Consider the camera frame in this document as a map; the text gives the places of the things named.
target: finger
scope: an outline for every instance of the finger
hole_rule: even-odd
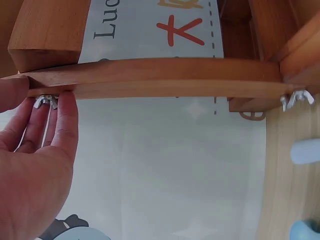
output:
[[[26,98],[3,131],[0,131],[0,149],[13,152],[18,147],[29,122],[34,103],[34,98]]]
[[[27,97],[28,90],[27,76],[0,78],[0,113],[15,109]]]
[[[61,149],[73,164],[78,146],[78,108],[75,95],[63,92],[58,100],[55,134],[51,146]]]
[[[43,146],[50,146],[52,140],[54,139],[55,132],[56,132],[56,125],[58,119],[58,110],[51,108],[48,127],[46,129],[46,135],[44,137]]]
[[[21,146],[16,150],[17,152],[32,154],[41,148],[49,110],[50,104],[42,104],[39,109],[32,109]]]

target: wood grain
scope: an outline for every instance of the wood grain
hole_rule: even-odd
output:
[[[289,0],[250,0],[253,25],[257,37],[255,48],[259,50],[260,59],[268,61],[272,59],[279,62],[280,55],[287,54],[292,43],[286,42],[298,30]],[[281,49],[279,56],[274,55]],[[232,112],[261,112],[280,106],[279,99],[233,99],[229,102],[229,110]]]
[[[285,82],[301,82],[304,78],[297,78],[309,68],[320,63],[320,15],[317,14],[308,24],[306,24],[291,41],[292,44],[288,48],[291,49],[289,54],[280,62],[280,71]],[[317,67],[313,68],[314,73],[309,73],[314,81],[319,80],[320,75],[316,74]]]
[[[8,44],[23,0],[0,0],[0,78],[18,72],[8,53]]]
[[[225,58],[257,59],[250,22],[221,20]]]
[[[297,86],[286,83],[218,80],[176,79],[106,81],[59,85],[29,90],[29,97],[42,94],[58,96],[63,91],[73,91],[77,99],[135,98],[135,97],[238,97],[280,98],[291,94]]]
[[[275,63],[222,58],[103,61],[54,67],[25,75],[31,79],[32,95],[74,90],[79,98],[278,98],[303,87],[277,82],[281,76]]]
[[[249,0],[261,59],[271,59],[298,31],[289,0]]]
[[[303,44],[320,31],[320,11],[307,22],[275,55],[274,60],[281,62],[289,54],[297,50]]]
[[[18,70],[76,64],[90,0],[24,0],[8,50]]]
[[[266,166],[257,240],[289,239],[297,220],[320,222],[320,163],[294,165],[294,142],[320,137],[320,104],[266,113]]]
[[[223,20],[247,23],[251,19],[248,0],[225,0],[221,6],[220,18]]]
[[[319,0],[290,0],[300,28],[309,22],[320,10]]]

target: orange character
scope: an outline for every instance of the orange character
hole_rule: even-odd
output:
[[[203,9],[204,7],[197,4],[198,2],[199,2],[199,0],[188,0],[188,1],[160,0],[158,5],[164,6],[164,7],[170,7],[170,8],[178,8],[178,9],[192,9],[192,8]]]
[[[174,42],[174,34],[178,34],[179,36],[188,39],[192,42],[195,42],[196,44],[199,44],[201,46],[205,45],[205,42],[200,40],[199,38],[190,35],[189,33],[186,33],[187,30],[199,25],[202,23],[201,18],[197,18],[188,24],[180,27],[180,28],[175,28],[175,16],[170,15],[169,16],[169,21],[168,25],[165,25],[163,23],[157,23],[156,26],[160,29],[166,30],[168,32],[168,44],[170,47],[172,47],[175,42]]]

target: wooden floor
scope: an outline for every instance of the wooden floor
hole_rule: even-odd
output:
[[[320,223],[320,163],[294,165],[294,142],[320,138],[320,95],[317,104],[298,103],[283,113],[266,115],[264,196],[257,240],[288,240],[292,224],[314,219]]]

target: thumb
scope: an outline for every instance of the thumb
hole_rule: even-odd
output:
[[[29,79],[24,75],[0,78],[0,113],[15,109],[26,97]]]

